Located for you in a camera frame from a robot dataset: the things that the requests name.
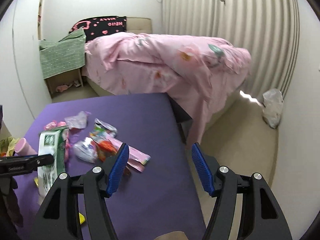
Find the beige curtain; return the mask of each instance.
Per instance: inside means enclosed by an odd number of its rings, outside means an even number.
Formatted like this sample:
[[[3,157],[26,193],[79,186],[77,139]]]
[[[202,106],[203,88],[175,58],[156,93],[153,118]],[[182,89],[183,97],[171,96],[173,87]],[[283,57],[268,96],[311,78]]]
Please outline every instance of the beige curtain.
[[[297,0],[163,0],[166,34],[220,37],[252,56],[243,90],[286,94],[298,51]]]

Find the table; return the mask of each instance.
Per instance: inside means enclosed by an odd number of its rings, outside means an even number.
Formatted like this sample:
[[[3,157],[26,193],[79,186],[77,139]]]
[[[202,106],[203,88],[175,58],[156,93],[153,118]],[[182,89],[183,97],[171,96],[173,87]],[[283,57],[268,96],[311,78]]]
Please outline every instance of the table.
[[[117,139],[151,156],[143,173],[132,172],[128,180],[122,179],[117,192],[106,199],[119,240],[153,240],[172,231],[183,231],[189,240],[200,240],[205,224],[168,96],[132,94],[50,104],[25,138],[37,150],[38,134],[44,125],[80,111],[91,113],[88,126],[73,135],[71,142],[85,138],[98,118],[118,129]],[[70,176],[84,174],[92,167],[70,151],[66,165]],[[33,181],[36,176],[33,172],[15,177],[19,185],[15,192],[24,217],[24,227],[18,228],[22,240],[28,239],[39,209],[38,189]],[[79,211],[85,216],[83,195],[79,195]],[[82,232],[84,240],[89,240],[87,224],[82,225]]]

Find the silver screw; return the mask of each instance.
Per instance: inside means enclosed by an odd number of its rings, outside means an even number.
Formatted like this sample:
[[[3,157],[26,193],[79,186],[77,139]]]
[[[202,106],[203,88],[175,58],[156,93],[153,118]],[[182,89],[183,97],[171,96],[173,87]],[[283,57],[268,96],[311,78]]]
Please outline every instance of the silver screw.
[[[61,174],[59,175],[59,178],[60,178],[60,179],[65,179],[67,176],[68,176],[68,175],[67,175],[66,173],[61,173]]]
[[[94,173],[99,173],[101,170],[102,170],[102,169],[101,169],[101,167],[99,167],[99,166],[94,167],[94,168],[92,169],[92,171],[93,171]]]
[[[255,173],[253,176],[254,176],[256,179],[262,179],[262,176],[261,176],[261,174],[259,174],[259,173]]]
[[[222,173],[227,173],[229,171],[229,169],[225,166],[221,166],[219,169]]]

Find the upholstered headboard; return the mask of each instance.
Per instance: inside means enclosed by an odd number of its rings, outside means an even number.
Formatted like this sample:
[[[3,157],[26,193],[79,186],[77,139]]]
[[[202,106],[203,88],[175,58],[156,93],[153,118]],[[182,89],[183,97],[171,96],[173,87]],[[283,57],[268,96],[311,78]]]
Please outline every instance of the upholstered headboard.
[[[127,32],[152,34],[152,23],[149,18],[127,17]]]

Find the green checkered cloth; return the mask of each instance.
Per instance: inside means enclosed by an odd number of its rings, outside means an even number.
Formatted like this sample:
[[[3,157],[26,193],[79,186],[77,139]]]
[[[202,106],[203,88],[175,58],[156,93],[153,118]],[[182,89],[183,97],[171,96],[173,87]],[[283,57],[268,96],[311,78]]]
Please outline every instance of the green checkered cloth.
[[[43,78],[81,68],[85,64],[85,38],[84,30],[81,28],[58,42],[39,41]]]

